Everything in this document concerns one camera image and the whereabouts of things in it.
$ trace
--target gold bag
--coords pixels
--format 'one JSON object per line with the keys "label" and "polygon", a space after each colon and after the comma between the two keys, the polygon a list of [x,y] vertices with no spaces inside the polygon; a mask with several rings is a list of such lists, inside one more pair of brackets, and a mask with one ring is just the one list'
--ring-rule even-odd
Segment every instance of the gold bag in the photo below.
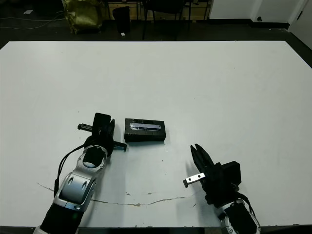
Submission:
{"label": "gold bag", "polygon": [[64,0],[64,14],[71,33],[102,26],[101,0]]}

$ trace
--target crack on table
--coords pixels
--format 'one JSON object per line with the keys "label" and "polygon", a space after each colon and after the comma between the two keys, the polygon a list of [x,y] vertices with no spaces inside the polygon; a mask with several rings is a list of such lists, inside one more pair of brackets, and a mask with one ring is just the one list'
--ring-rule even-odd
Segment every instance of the crack on table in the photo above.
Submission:
{"label": "crack on table", "polygon": [[[42,184],[39,184],[37,183],[40,187],[43,187],[47,190],[50,190],[52,192],[54,192],[53,189],[51,188],[48,188],[48,187],[45,187],[44,185]],[[185,196],[180,196],[180,197],[174,197],[174,198],[167,198],[167,199],[162,199],[162,200],[158,200],[158,201],[154,201],[152,203],[137,203],[137,204],[134,204],[134,203],[128,203],[128,204],[123,204],[123,203],[114,203],[114,202],[108,202],[108,201],[101,201],[101,200],[95,200],[95,199],[91,199],[91,201],[95,201],[95,202],[99,202],[99,203],[104,203],[104,204],[112,204],[112,205],[121,205],[121,206],[136,206],[136,207],[140,207],[140,206],[149,206],[149,205],[153,205],[153,204],[156,204],[156,203],[159,203],[159,202],[163,202],[163,201],[171,201],[171,200],[176,200],[176,199],[185,199],[185,198],[188,198],[188,197],[185,197]]]}
{"label": "crack on table", "polygon": [[95,200],[95,199],[91,199],[91,201],[100,202],[100,203],[104,203],[104,204],[140,207],[140,206],[153,205],[153,204],[158,203],[158,202],[170,201],[170,200],[175,200],[175,199],[184,199],[184,198],[186,198],[186,197],[184,197],[184,196],[182,196],[182,197],[174,197],[174,198],[167,198],[167,199],[162,199],[162,200],[159,200],[159,201],[154,201],[152,203],[137,203],[137,204],[134,204],[134,203],[122,204],[122,203],[107,202],[107,201],[101,201],[101,200]]}
{"label": "crack on table", "polygon": [[43,187],[43,188],[47,189],[47,190],[50,190],[50,191],[54,192],[54,190],[53,190],[53,189],[51,189],[51,188],[45,187],[45,186],[43,186],[42,184],[39,184],[39,183],[37,183],[37,184],[38,184],[39,186],[41,186],[41,187]]}

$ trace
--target chair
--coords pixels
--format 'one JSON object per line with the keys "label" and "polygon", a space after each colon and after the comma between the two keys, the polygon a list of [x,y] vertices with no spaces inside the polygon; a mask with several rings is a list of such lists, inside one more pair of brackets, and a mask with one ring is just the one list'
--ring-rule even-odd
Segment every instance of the chair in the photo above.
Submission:
{"label": "chair", "polygon": [[148,10],[153,12],[153,20],[155,22],[155,11],[169,13],[175,15],[179,14],[179,20],[181,20],[183,7],[189,7],[189,22],[191,21],[191,7],[192,0],[143,0],[144,6],[144,28],[143,28],[143,36],[142,39],[145,38],[145,30],[146,30],[146,20]]}

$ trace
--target white table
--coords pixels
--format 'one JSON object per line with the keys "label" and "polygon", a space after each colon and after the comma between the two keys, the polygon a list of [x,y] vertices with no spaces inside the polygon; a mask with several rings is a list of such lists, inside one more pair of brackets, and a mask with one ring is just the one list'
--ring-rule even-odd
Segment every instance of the white table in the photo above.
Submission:
{"label": "white table", "polygon": [[[237,161],[262,226],[312,224],[312,69],[282,41],[10,42],[0,50],[0,225],[37,226],[95,112],[163,120],[114,151],[82,227],[219,226],[190,145]],[[71,155],[61,179],[76,164]]]}

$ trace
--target black box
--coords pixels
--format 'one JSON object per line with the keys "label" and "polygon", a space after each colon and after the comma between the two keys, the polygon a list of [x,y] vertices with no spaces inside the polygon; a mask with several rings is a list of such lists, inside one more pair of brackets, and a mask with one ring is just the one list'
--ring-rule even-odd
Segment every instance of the black box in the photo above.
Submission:
{"label": "black box", "polygon": [[164,141],[166,138],[165,122],[126,118],[125,141]]}

